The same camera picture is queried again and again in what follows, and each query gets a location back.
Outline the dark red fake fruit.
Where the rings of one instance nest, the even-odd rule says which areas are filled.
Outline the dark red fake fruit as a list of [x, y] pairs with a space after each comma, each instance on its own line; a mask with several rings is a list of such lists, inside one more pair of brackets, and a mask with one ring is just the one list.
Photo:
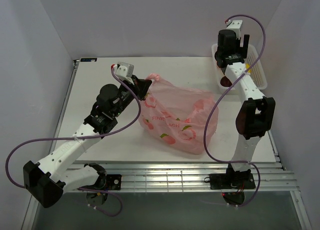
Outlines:
[[229, 88], [232, 85], [232, 82], [226, 76], [223, 76], [220, 80], [220, 84], [222, 87]]

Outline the pink plastic bag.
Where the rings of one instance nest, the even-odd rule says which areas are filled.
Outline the pink plastic bag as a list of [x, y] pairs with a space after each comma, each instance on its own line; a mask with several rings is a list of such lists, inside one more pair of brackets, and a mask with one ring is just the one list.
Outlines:
[[152, 73], [140, 102], [139, 123], [149, 135], [185, 153], [201, 155], [218, 127], [219, 109], [210, 91], [178, 87]]

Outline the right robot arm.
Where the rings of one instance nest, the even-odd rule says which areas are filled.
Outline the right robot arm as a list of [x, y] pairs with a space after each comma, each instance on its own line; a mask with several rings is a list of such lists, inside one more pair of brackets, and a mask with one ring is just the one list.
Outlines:
[[250, 162], [259, 141], [272, 126], [276, 107], [274, 98], [266, 97], [248, 74], [245, 58], [249, 38], [246, 34], [243, 44], [240, 44], [234, 30], [220, 30], [214, 54], [217, 66], [236, 89], [241, 101], [241, 108], [235, 119], [238, 141], [225, 179], [232, 189], [237, 189], [250, 179]]

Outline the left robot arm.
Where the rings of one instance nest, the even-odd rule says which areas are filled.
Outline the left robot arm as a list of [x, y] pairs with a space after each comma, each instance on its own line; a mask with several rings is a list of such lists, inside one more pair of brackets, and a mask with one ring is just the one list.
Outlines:
[[96, 97], [90, 114], [84, 119], [71, 140], [65, 141], [37, 163], [23, 166], [25, 188], [44, 207], [53, 206], [63, 194], [78, 188], [103, 191], [107, 188], [107, 172], [97, 163], [67, 172], [82, 154], [103, 139], [117, 125], [117, 117], [134, 100], [143, 101], [152, 81], [133, 76], [117, 87], [104, 85]]

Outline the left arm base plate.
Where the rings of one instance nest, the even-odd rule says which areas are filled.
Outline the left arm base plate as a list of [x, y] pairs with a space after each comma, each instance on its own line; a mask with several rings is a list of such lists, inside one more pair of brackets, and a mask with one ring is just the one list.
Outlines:
[[122, 186], [122, 175], [121, 174], [107, 174], [103, 178], [98, 178], [96, 183], [93, 185], [82, 186], [84, 189], [90, 190], [104, 190], [104, 191], [113, 191], [120, 190]]

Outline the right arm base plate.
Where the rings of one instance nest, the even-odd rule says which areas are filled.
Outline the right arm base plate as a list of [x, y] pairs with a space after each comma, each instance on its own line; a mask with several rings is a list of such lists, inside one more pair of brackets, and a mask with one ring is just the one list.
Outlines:
[[254, 190], [256, 188], [254, 177], [251, 173], [246, 176], [231, 176], [226, 173], [213, 173], [209, 175], [209, 183], [212, 190]]

